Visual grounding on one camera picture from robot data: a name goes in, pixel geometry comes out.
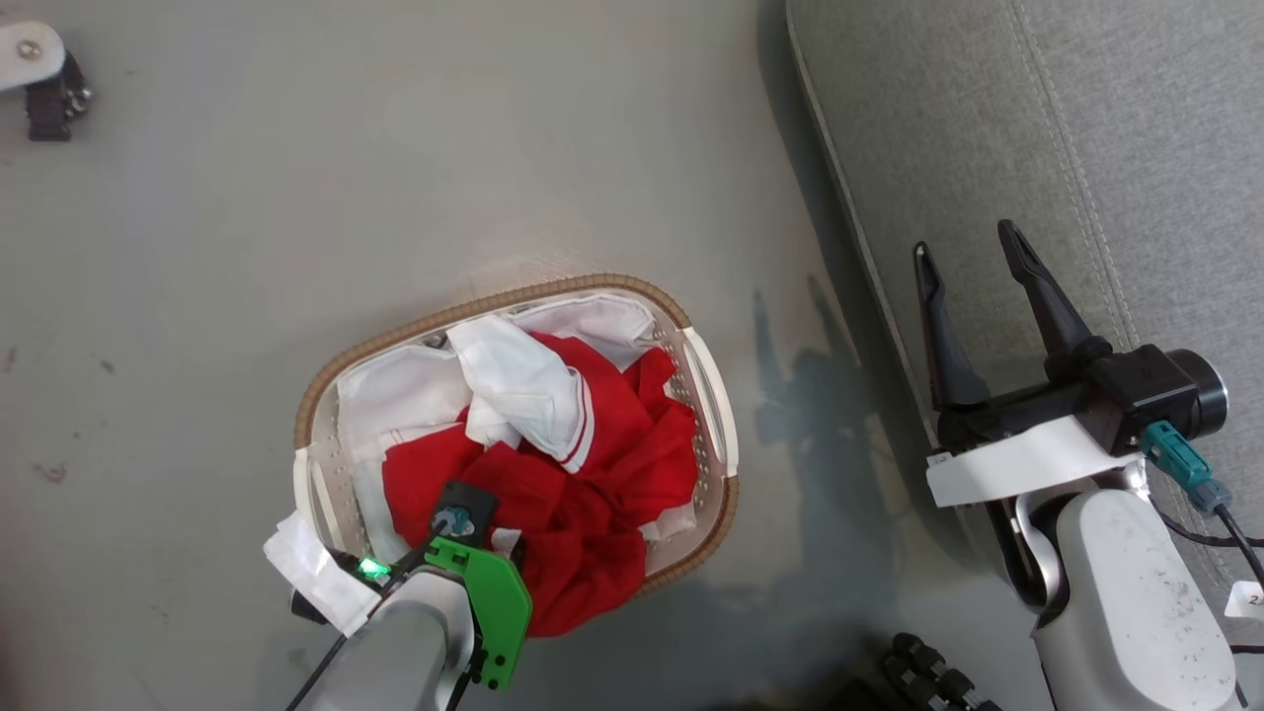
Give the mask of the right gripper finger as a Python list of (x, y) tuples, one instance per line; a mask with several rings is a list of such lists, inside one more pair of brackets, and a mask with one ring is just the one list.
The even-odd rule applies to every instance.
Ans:
[(1024, 288), (1047, 348), (1047, 378), (1059, 385), (1078, 380), (1092, 361), (1114, 353), (1114, 347), (1079, 318), (1015, 221), (999, 220), (997, 234), (1007, 269)]
[(975, 407), (988, 400), (988, 387), (976, 373), (945, 305), (947, 288), (927, 242), (913, 248), (913, 278), (925, 343), (932, 409)]

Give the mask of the red garment with white stripes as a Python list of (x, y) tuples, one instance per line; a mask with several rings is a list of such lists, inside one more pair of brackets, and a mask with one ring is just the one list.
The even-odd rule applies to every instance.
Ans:
[(592, 388), (595, 442), (569, 473), (521, 442), (485, 447), (463, 424), (386, 450), (386, 504), (396, 533), (417, 545), (447, 482), (492, 492), (497, 534), (520, 533), (532, 598), (528, 635), (561, 636), (629, 601), (647, 573), (643, 528), (691, 504), (698, 479), (691, 407), (667, 395), (676, 373), (660, 348), (626, 368), (574, 337), (537, 334)]

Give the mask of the white plastic laundry basket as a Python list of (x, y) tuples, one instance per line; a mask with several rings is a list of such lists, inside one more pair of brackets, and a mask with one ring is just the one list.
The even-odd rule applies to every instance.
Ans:
[(306, 390), (296, 415), (296, 455), (289, 481), (297, 512), (311, 522), (326, 547), (351, 554), (370, 553), (354, 492), (351, 457), (336, 431), (339, 376), (404, 344), (436, 344), (447, 328), (460, 321), (593, 295), (628, 297), (647, 307), (655, 320), (653, 337), (676, 367), (665, 391), (695, 412), (691, 450), (698, 482), (691, 504), (696, 522), (694, 529), (648, 544), (647, 576), (637, 595), (652, 595), (690, 576), (720, 547), (739, 509), (739, 431), (715, 359), (691, 328), (686, 312), (664, 288), (628, 275), (583, 275), (506, 288), (454, 304), (335, 356)]

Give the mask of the black caster wheel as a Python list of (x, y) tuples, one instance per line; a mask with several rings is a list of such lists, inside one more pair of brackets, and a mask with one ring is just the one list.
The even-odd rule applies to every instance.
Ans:
[(75, 58), (66, 53), (59, 71), (27, 86), (28, 140), (71, 140), (71, 124), (91, 110), (95, 91)]

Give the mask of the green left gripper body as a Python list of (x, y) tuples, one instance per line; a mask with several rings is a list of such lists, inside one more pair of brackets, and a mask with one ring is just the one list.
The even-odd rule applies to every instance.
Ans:
[(490, 691), (506, 691), (514, 679), (520, 652), (532, 616), (532, 598), (518, 567), (490, 549), (434, 536), (425, 562), (458, 576), (480, 635), (471, 679)]

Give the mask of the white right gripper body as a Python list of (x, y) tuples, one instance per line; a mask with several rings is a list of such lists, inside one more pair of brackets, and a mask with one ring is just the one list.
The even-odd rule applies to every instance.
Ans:
[(991, 504), (1141, 459), (1136, 448), (1103, 448), (1079, 423), (1085, 391), (1083, 385), (1044, 385), (975, 405), (935, 405), (937, 442), (947, 458), (927, 468), (934, 504)]

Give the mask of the grey fabric sofa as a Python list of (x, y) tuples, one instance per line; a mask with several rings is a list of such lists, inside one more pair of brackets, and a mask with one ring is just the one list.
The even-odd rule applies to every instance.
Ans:
[(1198, 450), (1264, 536), (1264, 0), (787, 0), (806, 100), (921, 436), (927, 243), (994, 393), (1047, 348), (999, 248), (1025, 234), (1115, 350), (1193, 350), (1229, 391)]

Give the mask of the white cloth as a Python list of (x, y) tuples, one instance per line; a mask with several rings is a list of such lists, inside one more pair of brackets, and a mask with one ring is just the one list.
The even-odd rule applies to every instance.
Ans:
[(375, 559), (406, 543), (387, 505), (387, 449), (439, 431), (485, 450), (497, 442), (541, 448), (576, 472), (594, 455), (597, 376), (568, 366), (544, 337), (575, 339), (622, 374), (653, 347), (651, 311), (614, 295), (570, 297), (509, 316), (484, 315), (439, 347), (402, 344), (336, 378), (337, 438)]

